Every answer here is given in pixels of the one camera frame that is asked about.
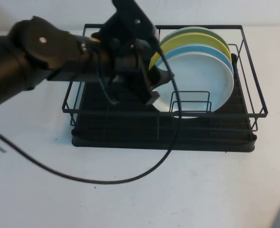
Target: stack of plates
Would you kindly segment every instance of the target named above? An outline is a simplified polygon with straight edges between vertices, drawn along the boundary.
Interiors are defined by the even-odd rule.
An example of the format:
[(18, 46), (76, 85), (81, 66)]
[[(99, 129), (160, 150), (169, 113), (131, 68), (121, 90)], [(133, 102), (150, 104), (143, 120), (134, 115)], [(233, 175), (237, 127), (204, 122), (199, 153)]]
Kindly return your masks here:
[[(233, 67), (227, 43), (213, 31), (201, 27), (176, 30), (160, 42), (180, 91), (182, 110), (205, 112), (219, 109), (230, 97), (233, 86)], [(159, 54), (151, 58), (153, 65), (166, 70)], [(171, 83), (155, 89), (160, 95), (154, 103), (161, 112), (177, 111)]]

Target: wire rack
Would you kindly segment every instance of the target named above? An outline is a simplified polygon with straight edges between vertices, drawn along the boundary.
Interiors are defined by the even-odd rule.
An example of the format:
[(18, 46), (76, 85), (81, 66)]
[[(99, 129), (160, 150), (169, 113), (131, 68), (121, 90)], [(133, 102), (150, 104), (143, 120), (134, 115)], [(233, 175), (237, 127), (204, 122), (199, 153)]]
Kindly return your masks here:
[[(98, 29), (100, 24), (86, 24), (87, 29)], [(169, 29), (184, 26), (156, 26), (159, 36)], [(200, 26), (225, 34), (234, 31), (239, 45), (230, 43), (234, 69), (234, 89), (228, 101), (217, 111), (211, 112), (209, 91), (179, 91), (188, 94), (182, 102), (204, 103), (202, 111), (183, 111), (179, 138), (174, 149), (225, 152), (251, 152), (258, 131), (257, 120), (268, 110), (254, 69), (242, 26)], [(75, 146), (167, 149), (177, 125), (174, 112), (174, 93), (168, 112), (159, 112), (153, 106), (141, 103), (121, 84), (115, 85), (120, 103), (111, 105), (97, 83), (70, 82), (62, 110), (71, 116), (72, 143)], [(195, 93), (206, 94), (206, 100), (192, 100)]]

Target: wire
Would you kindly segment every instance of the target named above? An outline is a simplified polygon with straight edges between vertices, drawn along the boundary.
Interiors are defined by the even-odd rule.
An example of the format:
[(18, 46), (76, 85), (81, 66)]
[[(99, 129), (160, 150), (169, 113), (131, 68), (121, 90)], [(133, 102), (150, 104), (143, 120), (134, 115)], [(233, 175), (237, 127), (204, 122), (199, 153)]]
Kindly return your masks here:
[(163, 62), (165, 63), (165, 66), (168, 70), (168, 73), (171, 77), (171, 81), (172, 81), (172, 84), (173, 84), (173, 87), (174, 87), (174, 91), (175, 91), (175, 95), (176, 95), (176, 99), (177, 99), (177, 102), (178, 102), (178, 113), (179, 113), (179, 121), (178, 121), (178, 126), (176, 128), (176, 131), (174, 133), (174, 137), (173, 137), (173, 140), (169, 146), (169, 149), (168, 151), (166, 152), (166, 154), (161, 158), (161, 160), (156, 164), (154, 165), (152, 168), (150, 168), (149, 170), (147, 170), (146, 172), (138, 175), (138, 176), (135, 176), (135, 177), (132, 177), (132, 178), (129, 178), (129, 179), (125, 179), (125, 180), (110, 180), (110, 181), (106, 181), (106, 180), (89, 180), (89, 179), (84, 179), (84, 178), (79, 178), (79, 177), (75, 177), (75, 176), (71, 176), (71, 175), (68, 175), (68, 174), (65, 174), (65, 173), (61, 173), (57, 170), (54, 170), (42, 163), (40, 163), (39, 161), (37, 161), (36, 159), (34, 159), (33, 157), (31, 157), (30, 155), (28, 155), (26, 152), (24, 152), (21, 148), (19, 148), (17, 145), (15, 145), (14, 143), (12, 143), (9, 139), (7, 139), (5, 136), (3, 136), (2, 134), (0, 134), (0, 140), (2, 140), (3, 142), (5, 142), (8, 146), (10, 146), (12, 149), (14, 149), (17, 153), (19, 153), (21, 156), (23, 156), (24, 158), (26, 158), (27, 160), (29, 160), (30, 162), (32, 162), (33, 164), (41, 167), (42, 169), (50, 172), (50, 173), (53, 173), (57, 176), (60, 176), (62, 178), (65, 178), (65, 179), (69, 179), (69, 180), (73, 180), (73, 181), (79, 181), (79, 182), (84, 182), (84, 183), (91, 183), (91, 184), (123, 184), (123, 183), (128, 183), (128, 182), (132, 182), (132, 181), (136, 181), (144, 176), (147, 176), (148, 174), (152, 173), (154, 170), (156, 170), (164, 161), (165, 159), (169, 156), (169, 154), (171, 153), (172, 149), (173, 149), (173, 146), (178, 138), (178, 135), (179, 135), (179, 131), (180, 131), (180, 126), (181, 126), (181, 118), (182, 118), (182, 108), (181, 108), (181, 100), (180, 100), (180, 96), (179, 96), (179, 91), (178, 91), (178, 87), (177, 87), (177, 84), (174, 80), (174, 76), (173, 76), (173, 73), (169, 67), (169, 64), (161, 50), (161, 48), (159, 46), (157, 46), (157, 52), (161, 55), (161, 58), (163, 60)]

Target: green plate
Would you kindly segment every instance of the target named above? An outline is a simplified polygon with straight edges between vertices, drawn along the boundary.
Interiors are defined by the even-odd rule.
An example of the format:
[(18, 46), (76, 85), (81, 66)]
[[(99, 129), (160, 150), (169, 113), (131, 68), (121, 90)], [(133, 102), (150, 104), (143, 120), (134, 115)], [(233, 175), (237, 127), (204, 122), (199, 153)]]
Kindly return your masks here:
[(227, 43), (225, 42), (225, 40), (219, 36), (217, 33), (206, 29), (206, 28), (202, 28), (202, 27), (185, 27), (185, 28), (181, 28), (178, 29), (176, 31), (173, 31), (172, 33), (168, 34), (164, 39), (161, 40), (160, 45), (162, 45), (163, 43), (165, 43), (166, 41), (168, 41), (169, 39), (181, 35), (183, 33), (188, 33), (188, 32), (201, 32), (207, 35), (210, 35), (212, 37), (215, 37), (216, 39), (220, 40), (226, 47), (228, 50), (230, 50), (229, 46), (227, 45)]

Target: yellow plate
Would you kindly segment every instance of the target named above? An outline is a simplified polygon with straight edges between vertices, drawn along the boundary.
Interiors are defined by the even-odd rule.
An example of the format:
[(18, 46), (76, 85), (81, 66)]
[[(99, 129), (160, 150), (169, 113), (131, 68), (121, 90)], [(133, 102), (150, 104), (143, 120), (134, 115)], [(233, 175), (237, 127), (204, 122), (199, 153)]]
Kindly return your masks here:
[[(188, 44), (205, 44), (209, 45), (219, 51), (221, 51), (223, 54), (226, 55), (227, 58), (229, 58), (230, 62), (232, 62), (232, 57), (230, 54), (230, 51), (227, 49), (227, 47), (218, 39), (204, 34), (200, 32), (189, 32), (184, 33), (178, 36), (175, 36), (165, 43), (161, 45), (161, 49), (166, 54), (168, 51), (175, 49), (177, 47), (188, 45)], [(160, 55), (158, 53), (155, 53), (154, 56), (150, 60), (149, 69), (158, 61), (160, 58)]]

